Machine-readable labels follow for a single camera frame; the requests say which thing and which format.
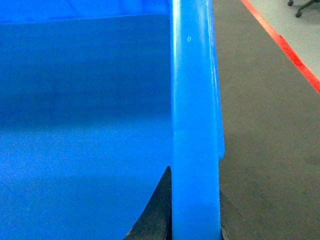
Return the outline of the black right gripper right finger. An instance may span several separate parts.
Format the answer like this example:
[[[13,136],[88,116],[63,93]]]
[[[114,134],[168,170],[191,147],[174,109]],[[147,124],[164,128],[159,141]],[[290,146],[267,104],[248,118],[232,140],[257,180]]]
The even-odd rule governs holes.
[[[261,235],[245,220],[220,190],[221,235],[223,240],[260,240]]]

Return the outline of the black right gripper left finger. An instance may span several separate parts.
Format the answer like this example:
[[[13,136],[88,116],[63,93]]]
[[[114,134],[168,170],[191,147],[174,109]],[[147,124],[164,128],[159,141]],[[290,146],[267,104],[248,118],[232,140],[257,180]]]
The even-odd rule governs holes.
[[[166,167],[151,198],[126,240],[172,239],[172,171]]]

